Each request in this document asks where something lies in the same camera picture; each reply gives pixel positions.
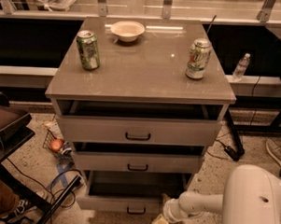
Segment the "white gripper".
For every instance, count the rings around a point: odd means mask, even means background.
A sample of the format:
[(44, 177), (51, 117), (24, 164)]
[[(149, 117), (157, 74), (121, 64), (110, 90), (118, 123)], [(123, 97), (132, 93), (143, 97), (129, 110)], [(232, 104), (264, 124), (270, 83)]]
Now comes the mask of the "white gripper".
[(159, 214), (151, 224), (173, 224), (189, 217), (189, 214), (184, 211), (179, 204), (178, 199), (172, 199), (166, 193), (162, 195), (163, 214)]

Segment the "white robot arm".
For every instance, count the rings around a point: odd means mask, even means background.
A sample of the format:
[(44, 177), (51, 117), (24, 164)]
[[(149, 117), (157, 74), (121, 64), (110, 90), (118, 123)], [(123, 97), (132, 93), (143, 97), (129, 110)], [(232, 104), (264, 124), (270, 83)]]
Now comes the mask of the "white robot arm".
[(219, 195), (190, 190), (176, 199), (164, 195), (162, 212), (152, 224), (175, 224), (209, 213), (222, 216), (221, 224), (281, 224), (281, 179), (257, 165), (235, 167)]

